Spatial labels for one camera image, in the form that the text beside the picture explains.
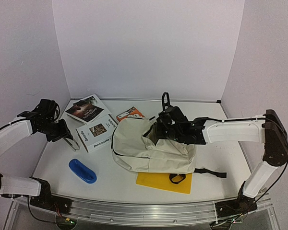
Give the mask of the silver metal stapler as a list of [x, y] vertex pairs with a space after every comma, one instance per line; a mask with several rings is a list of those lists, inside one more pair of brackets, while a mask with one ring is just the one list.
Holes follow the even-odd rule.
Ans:
[[76, 140], [74, 139], [71, 140], [69, 138], [63, 138], [63, 139], [67, 142], [67, 144], [71, 147], [73, 151], [78, 151], [80, 149], [80, 146]]

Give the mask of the white Decorate furniture book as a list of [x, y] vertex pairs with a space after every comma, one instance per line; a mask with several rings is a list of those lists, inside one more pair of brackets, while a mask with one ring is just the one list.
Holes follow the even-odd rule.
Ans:
[[110, 142], [117, 122], [111, 115], [106, 115], [87, 125], [76, 128], [76, 132], [86, 150], [90, 153]]

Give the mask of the blue glasses case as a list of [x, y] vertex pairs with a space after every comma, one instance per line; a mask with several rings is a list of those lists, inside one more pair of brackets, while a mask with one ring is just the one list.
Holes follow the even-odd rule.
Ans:
[[78, 159], [72, 159], [69, 162], [69, 168], [75, 175], [88, 184], [93, 184], [97, 181], [96, 173]]

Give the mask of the beige canvas backpack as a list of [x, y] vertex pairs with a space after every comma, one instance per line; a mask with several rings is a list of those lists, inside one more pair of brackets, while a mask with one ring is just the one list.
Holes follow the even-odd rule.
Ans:
[[122, 168], [137, 173], [167, 173], [172, 184], [179, 184], [189, 173], [209, 173], [226, 178], [225, 172], [196, 168], [196, 147], [169, 139], [156, 139], [154, 120], [125, 118], [111, 137], [114, 161]]

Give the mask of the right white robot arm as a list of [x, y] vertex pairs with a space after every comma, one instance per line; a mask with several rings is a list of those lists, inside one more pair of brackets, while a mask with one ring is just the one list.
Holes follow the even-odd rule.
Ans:
[[276, 169], [288, 164], [288, 134], [276, 111], [245, 118], [198, 117], [190, 121], [180, 110], [163, 111], [154, 124], [157, 139], [187, 145], [219, 142], [256, 143], [263, 147], [261, 161], [241, 186], [240, 197], [255, 199]]

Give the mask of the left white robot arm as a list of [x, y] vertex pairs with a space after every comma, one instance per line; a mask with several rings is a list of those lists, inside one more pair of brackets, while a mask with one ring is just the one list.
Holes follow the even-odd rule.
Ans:
[[49, 182], [31, 178], [29, 173], [42, 144], [59, 140], [74, 151], [79, 149], [66, 121], [60, 117], [58, 103], [50, 99], [41, 99], [32, 111], [21, 112], [0, 127], [0, 196], [35, 197], [42, 207], [53, 207], [55, 198]]

